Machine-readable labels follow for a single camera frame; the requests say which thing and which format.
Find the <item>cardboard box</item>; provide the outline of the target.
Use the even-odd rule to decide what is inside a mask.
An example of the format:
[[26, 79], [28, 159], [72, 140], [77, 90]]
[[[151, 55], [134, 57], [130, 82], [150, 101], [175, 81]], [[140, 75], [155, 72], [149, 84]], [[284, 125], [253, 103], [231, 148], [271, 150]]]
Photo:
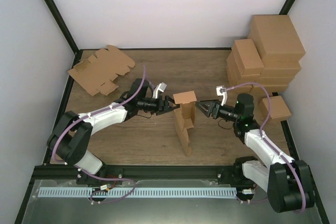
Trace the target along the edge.
[[188, 130], [195, 124], [196, 94], [194, 91], [173, 94], [174, 102], [180, 107], [174, 110], [174, 125], [180, 144], [186, 156], [190, 156], [190, 138]]

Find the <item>stack of cardboard blanks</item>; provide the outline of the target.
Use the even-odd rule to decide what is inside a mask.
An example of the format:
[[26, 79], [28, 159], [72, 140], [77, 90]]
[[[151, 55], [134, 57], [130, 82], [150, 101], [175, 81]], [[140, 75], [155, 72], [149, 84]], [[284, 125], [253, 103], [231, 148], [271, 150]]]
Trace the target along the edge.
[[109, 95], [118, 88], [113, 81], [130, 72], [134, 66], [133, 59], [119, 48], [108, 45], [80, 61], [68, 73], [91, 96], [98, 93]]

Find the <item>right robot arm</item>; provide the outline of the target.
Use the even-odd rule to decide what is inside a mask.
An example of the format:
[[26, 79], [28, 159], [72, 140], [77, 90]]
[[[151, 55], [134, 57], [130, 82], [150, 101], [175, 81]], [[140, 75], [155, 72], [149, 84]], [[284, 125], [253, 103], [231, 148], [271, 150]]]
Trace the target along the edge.
[[233, 170], [233, 177], [244, 184], [252, 180], [267, 193], [275, 212], [304, 211], [315, 205], [309, 165], [284, 153], [254, 119], [254, 98], [248, 93], [237, 96], [235, 106], [219, 100], [196, 103], [208, 118], [233, 124], [234, 134], [258, 156], [248, 158]]

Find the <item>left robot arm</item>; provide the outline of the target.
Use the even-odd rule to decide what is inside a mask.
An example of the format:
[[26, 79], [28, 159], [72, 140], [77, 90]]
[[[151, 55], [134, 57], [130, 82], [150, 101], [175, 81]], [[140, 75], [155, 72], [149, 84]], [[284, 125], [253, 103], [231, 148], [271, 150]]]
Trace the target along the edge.
[[161, 115], [178, 109], [180, 106], [168, 95], [160, 94], [166, 84], [161, 82], [155, 88], [145, 79], [135, 79], [129, 91], [121, 94], [110, 105], [88, 113], [66, 112], [53, 129], [47, 141], [47, 147], [53, 156], [77, 167], [79, 184], [102, 184], [111, 179], [107, 165], [88, 151], [93, 134], [111, 125], [125, 122], [139, 111]]

